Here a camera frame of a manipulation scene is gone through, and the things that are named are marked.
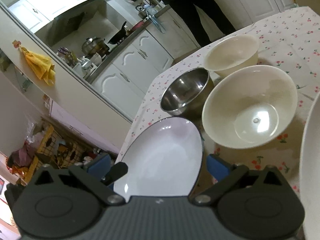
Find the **person's leg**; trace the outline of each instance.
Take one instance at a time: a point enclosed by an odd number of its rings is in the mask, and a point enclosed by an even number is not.
[[[225,35],[236,31],[214,0],[192,0],[192,2],[201,8]]]
[[[190,0],[175,0],[170,2],[169,5],[189,27],[201,47],[211,43],[209,36],[201,24],[196,7]]]

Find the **tablecloth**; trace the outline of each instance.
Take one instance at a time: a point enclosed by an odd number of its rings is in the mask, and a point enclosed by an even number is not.
[[[234,150],[214,143],[200,130],[204,140],[204,156],[219,155],[230,163],[241,163],[250,169],[261,170],[267,164],[278,167],[288,180],[293,190],[299,194],[299,158],[303,129],[306,119],[316,97],[320,91],[320,16],[309,7],[292,8],[275,14],[249,25],[235,33],[248,33],[259,38],[258,64],[276,66],[293,79],[298,91],[298,106],[296,115],[288,128],[276,139],[268,144],[245,150]],[[201,67],[205,55],[210,49],[229,37],[226,36],[212,44],[203,47],[161,73],[154,79],[137,112],[129,133],[121,148],[117,161],[122,160],[124,153],[135,138],[153,123],[169,117],[160,108],[160,100],[164,90],[184,72]],[[214,83],[221,79],[211,73]],[[201,190],[214,183],[205,174],[205,162],[200,174],[197,187]]]

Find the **white oval dish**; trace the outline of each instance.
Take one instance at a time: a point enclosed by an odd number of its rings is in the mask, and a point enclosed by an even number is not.
[[[259,39],[249,34],[229,37],[204,58],[204,68],[225,78],[231,73],[258,62]]]
[[[203,156],[197,127],[187,119],[169,117],[144,130],[130,145],[122,162],[128,173],[114,191],[130,196],[183,196],[196,183]]]
[[[300,199],[305,209],[306,240],[320,239],[320,93],[304,127],[300,155]]]
[[[202,123],[216,143],[249,149],[281,134],[292,121],[297,102],[296,86],[286,72],[250,66],[227,76],[211,91]]]

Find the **range hood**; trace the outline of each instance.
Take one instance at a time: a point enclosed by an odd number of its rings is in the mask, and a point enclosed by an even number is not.
[[[87,0],[55,17],[48,32],[48,45],[53,46],[92,19],[103,3],[104,0]]]

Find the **metal bowl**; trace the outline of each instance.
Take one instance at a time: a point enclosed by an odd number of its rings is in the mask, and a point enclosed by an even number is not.
[[[201,117],[204,103],[214,88],[209,72],[194,68],[179,76],[163,93],[160,107],[172,116]]]

